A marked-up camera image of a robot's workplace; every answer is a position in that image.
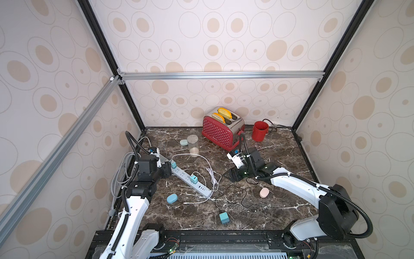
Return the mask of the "blue earbud case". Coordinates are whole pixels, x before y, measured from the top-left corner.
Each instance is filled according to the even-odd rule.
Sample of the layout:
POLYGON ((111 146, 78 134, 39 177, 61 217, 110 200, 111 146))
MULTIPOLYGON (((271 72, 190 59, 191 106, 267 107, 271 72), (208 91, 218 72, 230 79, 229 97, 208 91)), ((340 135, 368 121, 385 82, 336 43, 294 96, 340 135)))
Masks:
POLYGON ((171 194, 167 197, 167 203, 168 204, 173 204, 178 200, 178 196, 177 194, 171 194))

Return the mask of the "white power strip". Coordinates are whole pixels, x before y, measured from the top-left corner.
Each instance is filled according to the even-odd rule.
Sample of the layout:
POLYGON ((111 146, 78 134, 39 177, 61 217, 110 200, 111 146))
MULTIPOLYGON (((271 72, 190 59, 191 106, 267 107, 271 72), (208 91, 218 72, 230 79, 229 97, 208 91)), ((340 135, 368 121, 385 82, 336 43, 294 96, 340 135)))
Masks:
POLYGON ((195 182, 192 180, 193 175, 189 175, 187 172, 179 168, 177 164, 174 164, 170 160, 168 160, 166 157, 159 155, 161 164, 165 164, 166 162, 170 162, 171 164, 171 173, 175 176, 177 176, 179 179, 181 179, 183 182, 185 182, 188 186, 190 186, 193 190, 195 190, 198 194, 203 196, 206 199, 209 199, 212 195, 212 190, 209 189, 206 185, 202 184, 201 182, 197 181, 195 182))

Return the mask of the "teal charger with white cable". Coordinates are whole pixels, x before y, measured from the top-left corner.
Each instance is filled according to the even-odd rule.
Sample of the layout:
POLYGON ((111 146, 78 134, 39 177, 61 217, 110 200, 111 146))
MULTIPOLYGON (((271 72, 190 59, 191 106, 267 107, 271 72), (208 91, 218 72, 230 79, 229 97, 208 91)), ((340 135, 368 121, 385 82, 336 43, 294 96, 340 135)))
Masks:
MULTIPOLYGON (((197 176, 195 176, 194 174, 192 174, 190 176, 190 181, 191 183, 196 183, 196 180, 198 180, 197 176)), ((203 204, 209 200, 211 200, 211 197, 213 195, 214 191, 211 191, 211 193, 209 194, 209 196, 204 200, 204 201, 200 201, 200 202, 184 202, 184 205, 198 205, 198 204, 203 204)))

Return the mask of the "teal charger with black cable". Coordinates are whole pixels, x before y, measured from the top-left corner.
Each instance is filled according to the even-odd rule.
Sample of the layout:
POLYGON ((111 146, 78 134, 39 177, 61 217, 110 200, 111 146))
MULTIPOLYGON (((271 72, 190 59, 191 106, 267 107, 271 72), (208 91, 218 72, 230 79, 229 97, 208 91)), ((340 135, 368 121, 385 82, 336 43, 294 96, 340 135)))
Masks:
POLYGON ((248 190, 246 188, 243 188, 242 186, 238 186, 235 184, 231 184, 229 185, 224 191, 220 192, 220 195, 218 195, 216 198, 214 198, 214 205, 215 207, 218 209, 219 211, 219 219, 221 224, 228 224, 230 223, 231 219, 230 219, 230 215, 228 214, 228 212, 225 210, 224 205, 222 207, 219 207, 217 205, 218 200, 220 200, 223 197, 226 197, 231 189, 235 189, 236 193, 232 195, 232 197, 237 198, 238 194, 242 195, 241 199, 238 201, 235 200, 230 200, 228 201, 226 199, 227 203, 230 204, 236 204, 238 206, 241 206, 241 208, 243 209, 243 211, 245 212, 249 212, 249 213, 257 213, 258 210, 255 208, 252 208, 251 206, 247 206, 244 204, 245 199, 247 198, 248 195, 248 190))

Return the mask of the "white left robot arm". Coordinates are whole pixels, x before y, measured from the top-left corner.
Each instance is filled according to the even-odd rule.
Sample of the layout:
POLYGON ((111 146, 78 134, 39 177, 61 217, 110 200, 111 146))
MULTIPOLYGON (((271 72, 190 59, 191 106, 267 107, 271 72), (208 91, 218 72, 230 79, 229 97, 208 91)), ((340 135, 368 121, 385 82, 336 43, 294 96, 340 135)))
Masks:
POLYGON ((157 182, 171 175, 169 166, 162 166, 158 154, 136 157, 131 176, 121 188, 124 204, 121 218, 101 259, 147 259, 160 241, 160 231, 143 231, 136 241, 139 226, 157 190, 157 182))

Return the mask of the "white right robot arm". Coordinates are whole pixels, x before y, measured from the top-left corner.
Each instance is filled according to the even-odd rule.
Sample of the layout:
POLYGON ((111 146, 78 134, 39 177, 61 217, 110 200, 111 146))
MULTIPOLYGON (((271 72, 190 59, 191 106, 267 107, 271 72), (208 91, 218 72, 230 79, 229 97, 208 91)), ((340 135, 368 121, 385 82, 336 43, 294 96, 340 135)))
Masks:
POLYGON ((341 185, 323 185, 275 163, 266 163, 255 148, 245 152, 233 150, 227 157, 234 164, 225 173, 231 182, 255 178, 295 194, 318 210, 318 215, 292 221, 285 228, 282 234, 285 246, 292 248, 299 241, 323 236, 341 241, 347 236, 367 238, 372 235, 374 227, 368 214, 351 201, 341 185))

